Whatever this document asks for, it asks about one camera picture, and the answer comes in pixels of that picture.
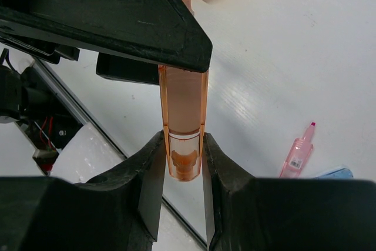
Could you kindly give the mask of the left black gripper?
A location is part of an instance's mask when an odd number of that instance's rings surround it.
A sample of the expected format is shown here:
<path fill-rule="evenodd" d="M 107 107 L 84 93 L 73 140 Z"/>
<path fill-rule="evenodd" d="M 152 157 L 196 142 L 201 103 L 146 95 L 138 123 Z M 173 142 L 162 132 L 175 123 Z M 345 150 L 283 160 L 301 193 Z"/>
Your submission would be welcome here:
<path fill-rule="evenodd" d="M 149 85 L 155 64 L 207 71 L 213 48 L 182 0 L 1 0 L 1 42 L 54 65 L 100 52 L 97 75 Z"/>

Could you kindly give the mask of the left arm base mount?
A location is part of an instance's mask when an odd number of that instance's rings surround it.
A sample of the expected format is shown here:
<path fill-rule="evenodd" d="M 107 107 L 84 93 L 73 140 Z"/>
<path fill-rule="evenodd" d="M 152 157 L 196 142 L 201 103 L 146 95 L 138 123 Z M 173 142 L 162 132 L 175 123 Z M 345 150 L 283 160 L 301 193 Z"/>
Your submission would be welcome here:
<path fill-rule="evenodd" d="M 20 121 L 28 125 L 27 136 L 46 160 L 37 157 L 42 171 L 49 173 L 52 163 L 80 128 L 92 123 L 107 142 L 122 156 L 100 124 L 91 117 L 67 87 L 59 81 L 41 60 L 34 60 L 20 75 Z"/>

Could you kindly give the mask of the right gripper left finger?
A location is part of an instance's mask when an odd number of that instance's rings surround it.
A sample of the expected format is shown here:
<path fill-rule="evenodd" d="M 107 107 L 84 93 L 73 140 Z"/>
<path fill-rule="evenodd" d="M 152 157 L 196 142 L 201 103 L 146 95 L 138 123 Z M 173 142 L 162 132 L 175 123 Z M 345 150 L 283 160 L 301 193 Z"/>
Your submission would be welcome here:
<path fill-rule="evenodd" d="M 165 139 L 86 183 L 1 178 L 2 250 L 150 250 L 157 241 Z"/>

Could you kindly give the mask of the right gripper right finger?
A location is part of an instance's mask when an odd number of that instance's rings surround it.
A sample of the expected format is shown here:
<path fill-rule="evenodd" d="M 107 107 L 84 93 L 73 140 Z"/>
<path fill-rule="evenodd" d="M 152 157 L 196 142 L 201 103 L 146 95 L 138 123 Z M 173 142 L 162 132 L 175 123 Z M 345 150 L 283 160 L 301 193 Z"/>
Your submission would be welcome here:
<path fill-rule="evenodd" d="M 203 138 L 209 250 L 374 250 L 375 183 L 256 178 Z"/>

